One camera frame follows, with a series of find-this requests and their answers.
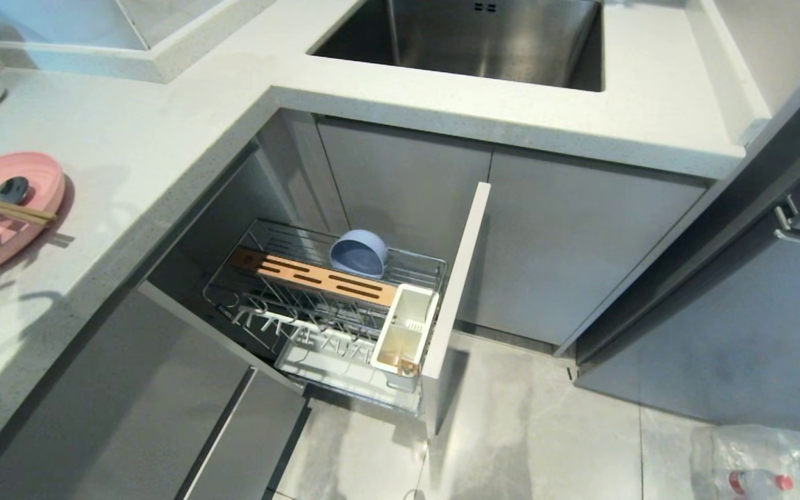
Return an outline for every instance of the white quartz countertop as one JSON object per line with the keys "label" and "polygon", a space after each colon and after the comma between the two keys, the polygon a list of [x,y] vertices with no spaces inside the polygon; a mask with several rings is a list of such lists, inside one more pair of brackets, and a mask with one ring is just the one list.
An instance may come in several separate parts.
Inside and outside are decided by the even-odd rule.
{"label": "white quartz countertop", "polygon": [[742,161],[680,8],[607,4],[606,91],[581,92],[306,55],[356,3],[278,0],[169,85],[3,71],[0,155],[70,182],[60,226],[0,269],[0,430],[280,107],[713,179]]}

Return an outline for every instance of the sink basin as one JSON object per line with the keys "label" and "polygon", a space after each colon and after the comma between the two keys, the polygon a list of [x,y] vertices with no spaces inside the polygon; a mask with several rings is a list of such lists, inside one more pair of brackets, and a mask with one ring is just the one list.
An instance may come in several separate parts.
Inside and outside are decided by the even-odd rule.
{"label": "sink basin", "polygon": [[601,4],[366,0],[313,55],[603,90]]}

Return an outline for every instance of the blue bowl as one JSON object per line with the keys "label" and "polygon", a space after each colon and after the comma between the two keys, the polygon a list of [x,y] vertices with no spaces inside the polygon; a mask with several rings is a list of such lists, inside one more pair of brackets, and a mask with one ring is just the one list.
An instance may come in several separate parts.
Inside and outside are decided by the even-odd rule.
{"label": "blue bowl", "polygon": [[333,263],[333,268],[381,279],[385,274],[387,247],[372,231],[347,231],[329,250],[329,260]]}

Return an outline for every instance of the stainless steel rack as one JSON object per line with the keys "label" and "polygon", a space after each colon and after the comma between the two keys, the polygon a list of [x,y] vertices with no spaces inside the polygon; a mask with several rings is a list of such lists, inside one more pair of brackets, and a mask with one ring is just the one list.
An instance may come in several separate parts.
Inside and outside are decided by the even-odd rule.
{"label": "stainless steel rack", "polygon": [[[257,219],[208,281],[203,297],[273,354],[288,341],[315,346],[317,351],[331,352],[355,364],[368,364],[388,308],[264,278],[228,264],[229,256],[244,247],[329,268],[329,250],[336,240],[317,231]],[[381,281],[418,285],[441,297],[445,276],[447,263],[443,260],[391,248]],[[254,327],[253,317],[262,317],[264,326]],[[273,339],[270,342],[255,331],[267,329],[276,330],[276,335],[267,336]]]}

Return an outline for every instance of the chopsticks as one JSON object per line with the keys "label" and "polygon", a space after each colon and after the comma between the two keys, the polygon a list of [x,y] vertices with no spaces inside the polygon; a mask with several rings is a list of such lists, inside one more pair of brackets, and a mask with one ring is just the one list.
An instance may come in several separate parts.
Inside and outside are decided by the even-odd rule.
{"label": "chopsticks", "polygon": [[15,221],[29,222],[38,226],[50,226],[57,221],[57,213],[42,212],[26,206],[12,205],[11,203],[0,202],[0,215],[4,215]]}

